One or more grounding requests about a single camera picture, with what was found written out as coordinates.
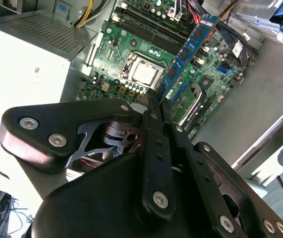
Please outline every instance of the metal screw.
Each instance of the metal screw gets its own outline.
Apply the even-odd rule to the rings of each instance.
[[[37,122],[37,120],[33,119],[33,118],[23,118],[20,120],[19,124],[28,130],[34,130],[35,128],[37,128],[39,126],[39,123]]]
[[[210,152],[211,149],[207,146],[207,145],[203,145],[204,150],[206,150],[207,152]]]
[[[152,116],[154,119],[158,119],[156,113],[154,113],[154,112],[150,112],[150,116]]]
[[[129,111],[129,108],[127,106],[125,106],[124,104],[120,105],[121,109],[125,110],[125,111]]]
[[[234,233],[234,225],[226,216],[220,216],[220,223],[226,231],[228,231],[229,233]]]
[[[155,191],[153,194],[153,201],[157,204],[158,207],[166,209],[169,205],[167,196],[160,191]]]
[[[182,129],[181,126],[177,125],[175,128],[176,128],[178,131],[183,132],[183,129]]]
[[[280,222],[276,222],[278,229],[283,233],[283,225]]]
[[[54,147],[63,147],[67,143],[67,139],[61,134],[52,134],[49,136],[49,143]]]
[[[267,220],[264,220],[264,225],[269,232],[271,232],[272,234],[276,233],[274,226]]]

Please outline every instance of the power supply vent grille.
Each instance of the power supply vent grille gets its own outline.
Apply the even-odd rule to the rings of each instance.
[[[79,31],[42,14],[6,20],[1,24],[68,53],[84,41],[84,35]]]

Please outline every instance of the cpu socket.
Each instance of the cpu socket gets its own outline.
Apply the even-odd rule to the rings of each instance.
[[[144,87],[155,88],[164,68],[157,65],[147,56],[140,53],[130,53],[121,76]]]

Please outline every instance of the motherboard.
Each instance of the motherboard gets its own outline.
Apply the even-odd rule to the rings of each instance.
[[[138,103],[155,89],[195,27],[172,0],[126,0],[104,30],[82,99],[121,98]],[[233,52],[213,33],[167,94],[174,122],[192,138],[214,108],[244,79]]]

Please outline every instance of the red wire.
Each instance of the red wire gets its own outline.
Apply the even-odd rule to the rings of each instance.
[[[83,163],[85,163],[86,165],[88,165],[88,166],[91,166],[91,167],[93,167],[93,168],[97,168],[98,166],[96,166],[96,165],[92,165],[91,163],[88,163],[86,160],[84,160],[84,159],[80,159]]]
[[[193,12],[190,4],[187,3],[187,7],[189,8],[190,12],[192,13],[195,24],[197,25],[201,20],[200,17]],[[206,38],[205,41],[210,40],[212,38],[212,36],[214,35],[214,33],[215,33],[215,31],[213,31],[213,33],[208,38]]]

